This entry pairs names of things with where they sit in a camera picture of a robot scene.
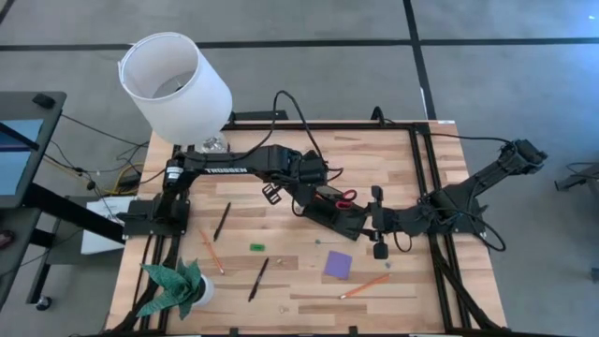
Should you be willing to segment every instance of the table leg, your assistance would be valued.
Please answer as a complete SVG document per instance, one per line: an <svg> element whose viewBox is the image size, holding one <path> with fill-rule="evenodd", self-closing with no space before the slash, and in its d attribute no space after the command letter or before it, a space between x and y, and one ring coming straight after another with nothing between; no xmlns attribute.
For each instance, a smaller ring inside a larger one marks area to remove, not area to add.
<svg viewBox="0 0 599 337"><path fill-rule="evenodd" d="M67 198L60 197L36 183L32 183L27 189L23 203L27 207L39 208L43 212L107 239L124 243L123 227L121 225L89 211Z"/></svg>

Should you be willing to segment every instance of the wooden tabletop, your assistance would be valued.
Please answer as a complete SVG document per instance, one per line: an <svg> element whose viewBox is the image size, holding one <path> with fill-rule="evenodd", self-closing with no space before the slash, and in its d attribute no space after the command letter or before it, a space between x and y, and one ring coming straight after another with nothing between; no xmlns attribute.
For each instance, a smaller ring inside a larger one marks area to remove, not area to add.
<svg viewBox="0 0 599 337"><path fill-rule="evenodd" d="M432 132L457 134L454 124L431 122ZM343 175L331 185L358 191L357 204L372 200L372 184L385 191L384 206L406 208L419 197L416 171L408 133L403 130L313 131L323 155L332 168L344 167ZM227 131L234 152L243 152L258 143L266 131ZM422 139L420 149L428 167ZM312 149L304 131L277 130L267 144L281 144L298 151ZM433 137L437 164L443 184L459 183L467 176L458 139ZM170 158L172 145L152 136L142 180L154 176ZM429 190L430 173L425 172ZM161 192L162 178L144 184L139 195L150 199ZM402 253L389 245L389 259L375 260L373 244L361 236L357 242L298 218L290 210L291 198L271 206L262 196L263 183L253 175L201 176L191 188L192 212L179 256L187 263L199 260L202 273L212 278L216 292L211 302L195 308L181 321L178 309L171 309L168 333L347 333L356 325L361 333L443 331L431 254L425 236L414 238L414 247ZM228 202L231 210L217 242L212 245L226 274L221 275L202 244L198 230L210 237ZM370 218L366 227L371 225ZM400 244L408 238L399 234ZM471 235L454 235L463 283L479 306L500 325L505 324L497 285L487 249ZM146 238L127 241L107 328L120 323L131 309ZM264 252L252 252L250 243L266 245ZM348 280L323 273L329 251L351 255ZM270 264L256 297L248 296L266 257ZM390 273L386 284L373 286L355 297L339 300L344 292ZM142 280L142 292L147 282ZM457 305L447 285L454 325L459 326ZM157 324L156 315L151 326Z"/></svg>

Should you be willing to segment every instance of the small object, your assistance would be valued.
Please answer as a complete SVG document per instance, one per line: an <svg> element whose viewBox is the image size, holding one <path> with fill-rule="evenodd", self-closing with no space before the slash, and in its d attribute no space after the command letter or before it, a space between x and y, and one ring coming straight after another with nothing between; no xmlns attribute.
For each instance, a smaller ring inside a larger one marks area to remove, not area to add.
<svg viewBox="0 0 599 337"><path fill-rule="evenodd" d="M389 277L390 277L390 276L391 276L391 274L386 274L386 275L383 275L383 276L381 276L381 277L375 278L374 280L370 281L370 282L369 282L369 283L367 283L366 285L359 286L359 287L357 287L357 288L356 288L356 289L354 289L354 290L350 290L350 291L348 291L348 292L344 293L342 296L340 296L340 297L339 297L339 299L340 299L340 300L346 299L346 298L348 298L348 297L351 297L351 296L354 296L354 295L356 295L358 292L360 292L360 291L362 291L362 290L364 290L364 289L367 289L367 288L369 288L369 287L371 287L371 286L374 286L374 285L376 285L376 284L379 284L379 283L382 283L382 282L388 281L388 279L389 279Z"/></svg>
<svg viewBox="0 0 599 337"><path fill-rule="evenodd" d="M335 202L338 210L349 210L354 206L354 200L358 197L356 190L350 189L341 194L339 201Z"/></svg>
<svg viewBox="0 0 599 337"><path fill-rule="evenodd" d="M52 298L44 295L39 295L39 300L36 303L36 309L38 311L46 311L52 305Z"/></svg>
<svg viewBox="0 0 599 337"><path fill-rule="evenodd" d="M349 278L349 270L351 266L351 256L330 251L329 257L327 258L327 266L325 267L325 274L347 280Z"/></svg>
<svg viewBox="0 0 599 337"><path fill-rule="evenodd" d="M254 287L252 287L252 292L250 292L250 298L247 301L252 301L252 299L256 295L256 292L258 291L258 285L260 284L260 280L262 279L262 275L264 274L264 271L266 270L266 266L268 264L269 264L269 258L267 257L264 260L264 264L262 265L262 269L260 270L260 274L258 275L258 278L256 278L256 282L254 283Z"/></svg>
<svg viewBox="0 0 599 337"><path fill-rule="evenodd" d="M265 249L264 244L250 243L250 250L252 252L264 252Z"/></svg>
<svg viewBox="0 0 599 337"><path fill-rule="evenodd" d="M32 99L32 102L38 104L44 109L52 109L54 108L54 104L56 104L54 98L44 94L37 94L34 99Z"/></svg>
<svg viewBox="0 0 599 337"><path fill-rule="evenodd" d="M214 242L216 242L216 239L218 239L218 235L221 233L221 229L223 228L223 225L225 224L225 219L226 219L226 215L228 214L228 210L231 208L231 203L229 202L226 205L225 208L225 212L223 213L223 217L221 218L221 222L220 224L218 224L218 227L216 228L216 231L214 232Z"/></svg>
<svg viewBox="0 0 599 337"><path fill-rule="evenodd" d="M204 233L200 229L198 229L198 230L199 230L199 233L202 235L202 238L204 239L204 245L206 245L206 248L208 248L210 255L212 255L212 259L214 260L216 267L218 267L218 270L221 272L221 274L225 275L225 271L223 270L223 265L221 264L221 261L218 260L216 253L214 253L214 250L212 249L212 245L208 241L208 236L206 235L206 233Z"/></svg>

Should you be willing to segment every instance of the green plant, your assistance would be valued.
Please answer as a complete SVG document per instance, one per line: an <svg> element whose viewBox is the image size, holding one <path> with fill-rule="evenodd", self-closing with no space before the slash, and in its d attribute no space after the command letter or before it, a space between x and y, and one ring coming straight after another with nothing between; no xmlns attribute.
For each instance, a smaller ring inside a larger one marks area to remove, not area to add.
<svg viewBox="0 0 599 337"><path fill-rule="evenodd" d="M185 267L181 258L177 270L158 265L141 265L159 286L164 288L162 294L146 303L139 309L138 317L151 315L162 309L179 304L179 318L183 320L191 311L191 305L203 295L200 281L201 273L197 259Z"/></svg>

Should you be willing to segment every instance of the pencil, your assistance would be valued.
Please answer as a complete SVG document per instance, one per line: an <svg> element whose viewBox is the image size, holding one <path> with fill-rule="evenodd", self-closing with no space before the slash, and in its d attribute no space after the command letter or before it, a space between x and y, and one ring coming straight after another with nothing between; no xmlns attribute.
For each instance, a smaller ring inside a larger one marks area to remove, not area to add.
<svg viewBox="0 0 599 337"><path fill-rule="evenodd" d="M371 287L371 286L374 286L374 285L376 285L376 284L379 284L379 283L382 283L382 282L385 282L385 281L387 281L387 280L389 279L389 277L390 277L390 276L391 276L391 274L386 274L386 275L383 275L383 276L381 276L381 277L375 278L374 280L370 281L370 282L369 282L369 283L367 283L366 285L359 286L359 287L357 287L357 288L356 288L356 289L354 289L354 290L350 290L350 291L348 291L348 292L344 293L342 296L340 296L340 297L339 297L339 299L340 299L340 300L343 300L343 299L346 299L346 298L348 298L348 297L354 296L354 295L356 295L358 292L360 292L360 291L362 291L362 290L364 290L364 289L367 289L367 288L369 288L369 287Z"/></svg>
<svg viewBox="0 0 599 337"><path fill-rule="evenodd" d="M199 230L199 233L202 235L202 238L204 238L204 244L208 248L210 255L212 255L212 259L214 260L216 267L218 267L218 269L221 271L221 273L223 275L225 275L225 271L223 270L223 265L221 264L221 261L218 260L218 257L216 257L216 253L214 253L214 250L212 249L212 245L210 244L210 241L208 241L208 236L201 229L198 229L198 230Z"/></svg>

